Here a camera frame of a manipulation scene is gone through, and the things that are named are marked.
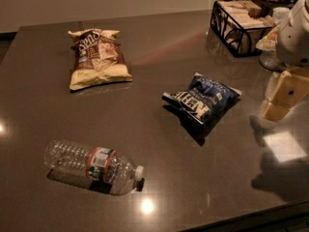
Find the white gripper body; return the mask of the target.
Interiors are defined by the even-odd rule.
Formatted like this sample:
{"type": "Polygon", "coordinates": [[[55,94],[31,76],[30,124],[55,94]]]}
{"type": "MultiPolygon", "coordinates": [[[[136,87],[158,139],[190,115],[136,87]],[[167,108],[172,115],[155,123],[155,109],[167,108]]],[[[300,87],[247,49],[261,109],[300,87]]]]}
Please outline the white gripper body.
{"type": "Polygon", "coordinates": [[[271,96],[274,104],[292,108],[309,94],[309,71],[292,67],[283,71],[271,96]]]}

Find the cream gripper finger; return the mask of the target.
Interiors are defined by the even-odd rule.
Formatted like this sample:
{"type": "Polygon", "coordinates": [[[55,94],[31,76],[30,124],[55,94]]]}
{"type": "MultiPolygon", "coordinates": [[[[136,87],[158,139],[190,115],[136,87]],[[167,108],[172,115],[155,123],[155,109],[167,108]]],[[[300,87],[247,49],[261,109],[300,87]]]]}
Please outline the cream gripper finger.
{"type": "Polygon", "coordinates": [[[272,122],[281,121],[288,113],[290,109],[278,104],[273,104],[270,101],[263,101],[261,106],[261,116],[272,122]]]}

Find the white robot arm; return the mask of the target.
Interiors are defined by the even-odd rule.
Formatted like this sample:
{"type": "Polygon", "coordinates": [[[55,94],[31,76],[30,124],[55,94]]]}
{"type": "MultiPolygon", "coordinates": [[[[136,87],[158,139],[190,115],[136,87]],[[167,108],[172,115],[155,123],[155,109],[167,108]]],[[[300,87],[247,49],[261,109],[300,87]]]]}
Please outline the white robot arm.
{"type": "Polygon", "coordinates": [[[297,0],[279,25],[275,46],[287,69],[269,79],[262,117],[279,122],[309,94],[309,0],[297,0]]]}

